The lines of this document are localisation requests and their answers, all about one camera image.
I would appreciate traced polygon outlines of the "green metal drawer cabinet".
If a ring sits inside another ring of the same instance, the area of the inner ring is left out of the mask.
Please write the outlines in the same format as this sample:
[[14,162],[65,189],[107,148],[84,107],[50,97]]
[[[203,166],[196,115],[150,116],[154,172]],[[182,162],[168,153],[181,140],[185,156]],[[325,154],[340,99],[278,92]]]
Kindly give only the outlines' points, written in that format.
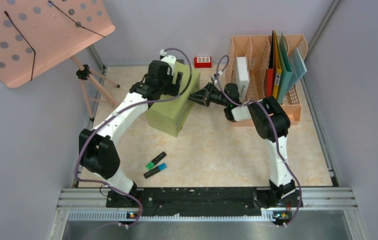
[[200,89],[200,75],[198,70],[192,69],[191,83],[182,96],[172,101],[155,103],[145,112],[150,127],[173,137],[178,136],[194,106],[188,98]]

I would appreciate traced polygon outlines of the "white paper booklet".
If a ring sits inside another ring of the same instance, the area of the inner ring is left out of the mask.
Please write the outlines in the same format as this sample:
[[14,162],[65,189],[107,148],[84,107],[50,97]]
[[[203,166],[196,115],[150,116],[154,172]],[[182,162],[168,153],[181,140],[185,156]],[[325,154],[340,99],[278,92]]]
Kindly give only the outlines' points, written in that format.
[[250,83],[247,59],[244,56],[236,57],[235,82],[238,86],[240,102],[244,102],[247,97]]

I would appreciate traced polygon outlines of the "black blue highlighter marker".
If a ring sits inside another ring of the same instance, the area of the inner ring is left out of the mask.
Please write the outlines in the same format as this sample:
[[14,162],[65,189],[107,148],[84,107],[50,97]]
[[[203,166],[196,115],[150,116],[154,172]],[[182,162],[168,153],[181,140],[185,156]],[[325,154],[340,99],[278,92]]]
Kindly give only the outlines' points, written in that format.
[[157,174],[157,173],[159,173],[159,172],[165,170],[166,168],[167,168],[166,163],[162,163],[162,164],[160,164],[160,165],[158,165],[158,166],[152,168],[152,169],[149,170],[148,172],[146,172],[146,173],[144,174],[144,178],[145,178],[145,179],[148,179],[148,178],[152,177],[153,175],[155,175],[155,174]]

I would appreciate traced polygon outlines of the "yellow plastic clip folder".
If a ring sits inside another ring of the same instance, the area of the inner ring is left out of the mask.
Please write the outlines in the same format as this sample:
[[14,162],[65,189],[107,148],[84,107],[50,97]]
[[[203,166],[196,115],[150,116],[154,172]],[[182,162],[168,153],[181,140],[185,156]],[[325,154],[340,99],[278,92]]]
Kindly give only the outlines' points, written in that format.
[[272,96],[277,99],[278,98],[278,91],[282,73],[281,61],[280,61],[280,49],[277,41],[277,34],[276,31],[273,30],[272,34],[272,41],[273,41],[273,71],[274,71],[274,82],[273,82],[273,92]]

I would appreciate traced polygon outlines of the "black green highlighter marker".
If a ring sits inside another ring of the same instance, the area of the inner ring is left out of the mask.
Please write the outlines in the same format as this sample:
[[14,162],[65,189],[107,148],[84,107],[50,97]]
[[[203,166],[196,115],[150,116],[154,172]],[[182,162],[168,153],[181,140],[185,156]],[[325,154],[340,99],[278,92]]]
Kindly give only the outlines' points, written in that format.
[[145,167],[147,170],[153,169],[167,154],[163,151],[157,155],[153,160],[151,160]]

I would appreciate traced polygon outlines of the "teal plastic folder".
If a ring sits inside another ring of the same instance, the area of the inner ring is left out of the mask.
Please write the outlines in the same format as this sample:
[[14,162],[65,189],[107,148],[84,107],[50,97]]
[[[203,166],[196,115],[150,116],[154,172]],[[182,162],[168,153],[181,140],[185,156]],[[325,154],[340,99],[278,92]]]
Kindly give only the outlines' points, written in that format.
[[278,90],[278,98],[277,101],[279,104],[283,103],[284,95],[286,94],[286,91],[288,90],[288,85],[290,82],[290,79],[292,77],[292,67],[290,65],[290,61],[288,58],[288,51],[286,49],[286,38],[283,34],[280,36],[279,41],[279,60],[281,64],[281,77],[279,81],[279,90]]

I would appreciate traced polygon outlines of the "light blue hardcover book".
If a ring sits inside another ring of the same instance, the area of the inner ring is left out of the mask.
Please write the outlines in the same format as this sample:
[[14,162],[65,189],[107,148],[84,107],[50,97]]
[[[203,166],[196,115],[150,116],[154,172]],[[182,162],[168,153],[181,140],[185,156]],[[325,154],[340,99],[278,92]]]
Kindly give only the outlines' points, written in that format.
[[296,47],[289,55],[289,62],[292,68],[292,76],[290,78],[286,94],[296,85],[296,83],[307,73],[307,68],[302,56],[301,50]]

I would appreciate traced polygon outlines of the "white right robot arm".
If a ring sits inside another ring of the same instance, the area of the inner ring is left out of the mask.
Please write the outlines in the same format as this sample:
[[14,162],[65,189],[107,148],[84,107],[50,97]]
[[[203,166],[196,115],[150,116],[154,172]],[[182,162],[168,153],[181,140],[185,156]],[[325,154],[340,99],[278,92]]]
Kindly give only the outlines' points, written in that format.
[[224,90],[219,90],[213,83],[190,94],[189,100],[209,106],[215,103],[224,106],[227,120],[242,122],[251,120],[258,135],[268,145],[270,159],[270,189],[257,196],[257,203],[262,208],[283,206],[296,191],[292,172],[287,164],[287,136],[291,122],[285,111],[274,97],[261,101],[241,103],[238,86],[228,83]]

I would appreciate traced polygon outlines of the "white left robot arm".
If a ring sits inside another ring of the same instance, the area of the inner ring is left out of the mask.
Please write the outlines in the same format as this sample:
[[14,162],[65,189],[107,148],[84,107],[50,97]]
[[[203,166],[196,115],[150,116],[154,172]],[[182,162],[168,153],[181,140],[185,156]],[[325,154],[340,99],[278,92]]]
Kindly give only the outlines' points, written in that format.
[[184,74],[178,71],[179,65],[173,57],[153,60],[142,81],[130,88],[108,118],[92,130],[80,132],[79,164],[99,176],[101,184],[109,185],[118,192],[118,200],[126,207],[137,201],[137,185],[120,169],[116,144],[141,114],[154,103],[162,102],[162,95],[170,95],[172,100],[181,96]]

